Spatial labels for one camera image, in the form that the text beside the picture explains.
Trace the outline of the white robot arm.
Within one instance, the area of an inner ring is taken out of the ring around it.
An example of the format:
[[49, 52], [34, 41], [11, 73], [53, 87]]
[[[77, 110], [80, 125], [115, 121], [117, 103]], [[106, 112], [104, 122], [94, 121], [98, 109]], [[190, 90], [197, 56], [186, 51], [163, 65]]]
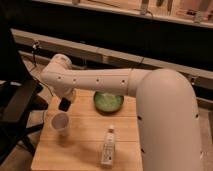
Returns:
[[204, 171], [198, 104], [194, 89], [171, 69], [73, 70], [56, 54], [41, 79], [68, 99], [74, 88], [136, 99], [144, 171]]

